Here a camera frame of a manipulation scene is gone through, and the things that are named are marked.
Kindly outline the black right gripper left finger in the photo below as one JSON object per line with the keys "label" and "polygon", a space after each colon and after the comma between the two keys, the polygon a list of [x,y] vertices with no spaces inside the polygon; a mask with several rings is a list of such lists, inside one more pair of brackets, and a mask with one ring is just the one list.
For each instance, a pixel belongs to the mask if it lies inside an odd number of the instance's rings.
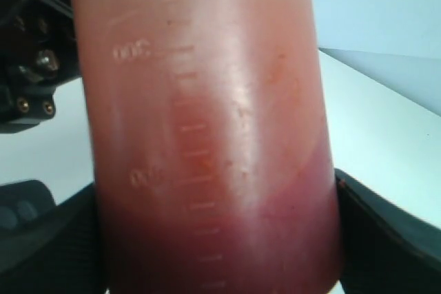
{"label": "black right gripper left finger", "polygon": [[105,293],[94,185],[57,204],[39,180],[1,186],[1,292]]}

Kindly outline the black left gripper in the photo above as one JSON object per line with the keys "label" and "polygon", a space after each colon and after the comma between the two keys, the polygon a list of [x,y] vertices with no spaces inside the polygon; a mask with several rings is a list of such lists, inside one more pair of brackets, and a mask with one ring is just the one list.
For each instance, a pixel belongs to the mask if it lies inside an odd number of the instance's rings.
{"label": "black left gripper", "polygon": [[1,0],[1,133],[54,118],[56,89],[80,75],[70,0]]}

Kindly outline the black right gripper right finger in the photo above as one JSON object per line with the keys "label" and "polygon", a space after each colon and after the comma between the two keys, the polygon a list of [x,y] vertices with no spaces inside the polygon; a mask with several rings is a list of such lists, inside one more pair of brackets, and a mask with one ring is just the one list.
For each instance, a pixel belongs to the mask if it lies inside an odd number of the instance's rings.
{"label": "black right gripper right finger", "polygon": [[336,170],[345,293],[440,292],[440,229]]}

